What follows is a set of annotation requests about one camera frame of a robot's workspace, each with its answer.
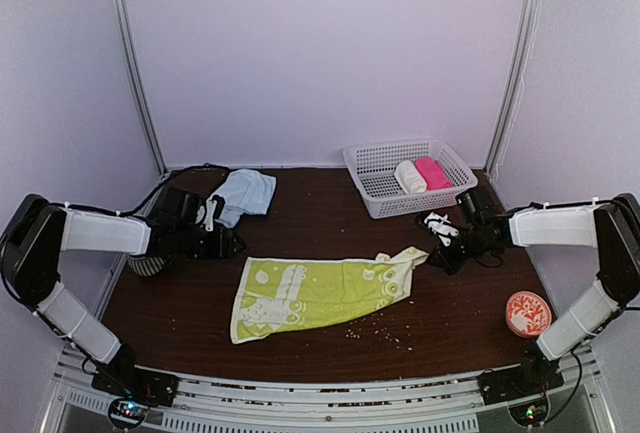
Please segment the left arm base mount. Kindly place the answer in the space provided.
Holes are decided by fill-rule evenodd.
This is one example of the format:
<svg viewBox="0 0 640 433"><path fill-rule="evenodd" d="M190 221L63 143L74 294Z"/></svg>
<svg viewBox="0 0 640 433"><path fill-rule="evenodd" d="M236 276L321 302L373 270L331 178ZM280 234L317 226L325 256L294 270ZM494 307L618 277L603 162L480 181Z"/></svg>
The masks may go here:
<svg viewBox="0 0 640 433"><path fill-rule="evenodd" d="M178 377L138 367L132 350L121 348L110 362L95 361L94 365L91 386L96 390L152 407L174 404Z"/></svg>

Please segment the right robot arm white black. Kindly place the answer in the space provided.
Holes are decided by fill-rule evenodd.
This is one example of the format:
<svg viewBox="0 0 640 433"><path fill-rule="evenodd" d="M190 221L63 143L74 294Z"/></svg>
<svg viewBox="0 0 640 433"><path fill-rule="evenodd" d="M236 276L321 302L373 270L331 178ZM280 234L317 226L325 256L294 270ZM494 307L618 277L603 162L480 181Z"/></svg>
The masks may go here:
<svg viewBox="0 0 640 433"><path fill-rule="evenodd" d="M508 249L526 252L586 253L582 265L595 278L584 292L535 341L538 356L513 372L519 393L535 393L551 377L549 362L560 359L579 343L593 338L620 316L639 294L639 201L631 193L612 199L573 203L536 203L500 210L483 187L456 198L464 224L442 214L421 214L418 225L437 238L430 265L455 275L468 261Z"/></svg>

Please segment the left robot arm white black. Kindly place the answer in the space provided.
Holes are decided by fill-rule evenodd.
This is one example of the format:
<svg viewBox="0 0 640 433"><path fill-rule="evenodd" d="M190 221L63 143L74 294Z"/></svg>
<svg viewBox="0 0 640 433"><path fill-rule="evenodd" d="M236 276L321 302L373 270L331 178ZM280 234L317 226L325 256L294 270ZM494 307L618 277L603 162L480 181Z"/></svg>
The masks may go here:
<svg viewBox="0 0 640 433"><path fill-rule="evenodd" d="M27 195L1 236L1 276L18 303L92 361L123 397L144 386L133 350L98 320L64 284L65 253L124 255L140 276L154 276L173 259L227 260L247 245L222 220L225 200L172 188L148 214L54 203Z"/></svg>

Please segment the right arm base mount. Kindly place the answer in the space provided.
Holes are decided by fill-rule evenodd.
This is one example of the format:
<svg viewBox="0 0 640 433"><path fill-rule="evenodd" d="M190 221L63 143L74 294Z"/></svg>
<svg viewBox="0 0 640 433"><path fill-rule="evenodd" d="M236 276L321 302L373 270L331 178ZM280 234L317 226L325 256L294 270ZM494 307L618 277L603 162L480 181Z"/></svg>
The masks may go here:
<svg viewBox="0 0 640 433"><path fill-rule="evenodd" d="M516 366L485 371L477 381L485 405L540 395L564 385L559 362L538 353L526 353Z"/></svg>

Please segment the green patterned towel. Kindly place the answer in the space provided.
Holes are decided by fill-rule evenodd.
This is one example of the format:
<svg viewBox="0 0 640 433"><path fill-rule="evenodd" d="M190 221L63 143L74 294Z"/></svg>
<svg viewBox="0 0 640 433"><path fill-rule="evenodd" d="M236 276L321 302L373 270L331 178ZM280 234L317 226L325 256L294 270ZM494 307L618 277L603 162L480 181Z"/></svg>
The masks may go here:
<svg viewBox="0 0 640 433"><path fill-rule="evenodd" d="M231 342L324 328L375 313L411 296L413 273L428 258L413 246L373 259L249 257L231 311Z"/></svg>

